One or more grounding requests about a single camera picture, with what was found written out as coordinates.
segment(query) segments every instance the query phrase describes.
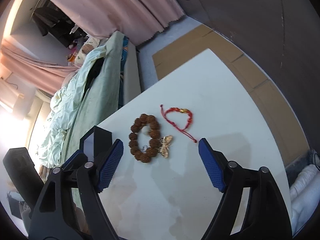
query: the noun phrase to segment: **floor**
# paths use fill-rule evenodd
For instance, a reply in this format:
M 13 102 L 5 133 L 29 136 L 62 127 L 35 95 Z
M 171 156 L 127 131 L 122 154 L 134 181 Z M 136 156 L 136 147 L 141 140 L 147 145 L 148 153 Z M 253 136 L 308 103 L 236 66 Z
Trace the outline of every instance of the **floor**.
M 171 23 L 164 32 L 156 34 L 150 41 L 137 48 L 141 91 L 148 89 L 158 81 L 152 55 L 200 24 L 200 22 L 186 16 Z

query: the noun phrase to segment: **light green bedsheet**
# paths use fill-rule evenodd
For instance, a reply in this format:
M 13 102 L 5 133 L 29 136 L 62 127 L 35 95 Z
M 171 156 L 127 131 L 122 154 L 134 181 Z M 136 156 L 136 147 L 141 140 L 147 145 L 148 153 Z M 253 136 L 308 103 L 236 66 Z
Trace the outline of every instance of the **light green bedsheet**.
M 48 168 L 59 166 L 64 139 L 79 110 L 87 76 L 96 60 L 110 53 L 115 40 L 116 35 L 110 38 L 109 43 L 92 50 L 76 75 L 51 99 L 51 112 L 46 119 L 37 151 L 42 165 Z
M 124 35 L 118 31 L 113 35 L 116 35 L 113 44 L 108 44 L 111 39 L 106 42 L 108 48 L 112 49 L 104 60 L 100 74 L 85 94 L 74 123 L 67 132 L 61 152 L 60 165 L 79 149 L 80 138 L 87 131 L 118 109 L 120 61 Z M 72 195 L 76 205 L 82 208 L 79 191 L 73 189 Z

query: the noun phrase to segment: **cable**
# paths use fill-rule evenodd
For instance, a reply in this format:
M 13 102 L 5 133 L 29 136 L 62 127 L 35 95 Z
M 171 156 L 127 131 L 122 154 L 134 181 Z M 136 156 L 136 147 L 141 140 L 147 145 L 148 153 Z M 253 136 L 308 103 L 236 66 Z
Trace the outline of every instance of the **cable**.
M 314 151 L 313 152 L 313 162 L 314 162 L 314 165 L 316 166 L 316 168 L 318 169 L 318 171 L 320 171 L 319 166 L 316 164 L 316 155 L 318 155 L 318 154 L 316 153 L 316 151 Z
M 16 89 L 16 90 L 18 90 L 18 85 L 17 85 L 17 84 L 13 84 L 13 83 L 9 83 L 9 82 L 7 82 L 7 83 L 10 84 L 10 85 L 17 86 L 17 89 Z

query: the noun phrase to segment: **pillow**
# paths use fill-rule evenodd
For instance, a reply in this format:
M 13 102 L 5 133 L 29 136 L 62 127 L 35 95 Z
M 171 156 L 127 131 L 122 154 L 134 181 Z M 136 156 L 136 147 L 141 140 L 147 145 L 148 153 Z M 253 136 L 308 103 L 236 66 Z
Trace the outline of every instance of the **pillow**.
M 96 47 L 98 47 L 100 40 L 95 38 L 95 37 L 90 37 L 81 47 L 81 49 L 78 52 L 78 55 L 76 56 L 75 59 L 75 64 L 80 64 L 82 65 L 85 57 L 87 56 L 87 54 L 95 49 Z
M 62 82 L 62 85 L 61 85 L 61 88 L 62 87 L 67 87 L 70 80 L 76 75 L 78 71 L 74 71 L 74 72 L 71 72 L 68 76 L 66 76 L 66 78 L 64 79 L 64 81 Z

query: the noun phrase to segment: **red string bracelet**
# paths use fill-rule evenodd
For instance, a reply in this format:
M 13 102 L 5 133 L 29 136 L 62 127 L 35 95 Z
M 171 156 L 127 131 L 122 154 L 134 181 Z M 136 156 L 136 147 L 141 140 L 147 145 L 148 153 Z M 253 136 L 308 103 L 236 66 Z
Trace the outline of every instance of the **red string bracelet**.
M 163 105 L 160 105 L 161 108 L 161 114 L 163 116 L 164 119 L 166 119 L 166 121 L 171 124 L 175 129 L 177 129 L 179 132 L 183 133 L 184 135 L 188 136 L 190 139 L 192 139 L 195 143 L 197 142 L 197 140 L 195 138 L 193 138 L 193 136 L 191 134 L 189 134 L 188 132 L 186 132 L 186 129 L 188 129 L 188 127 L 190 126 L 190 124 L 192 123 L 192 113 L 190 110 L 188 109 L 183 109 L 183 108 L 177 108 L 177 107 L 171 107 L 169 108 L 167 111 L 163 110 Z M 170 121 L 167 118 L 167 114 L 170 112 L 179 112 L 182 114 L 188 114 L 189 118 L 187 121 L 187 124 L 185 126 L 184 129 L 180 129 L 175 122 Z

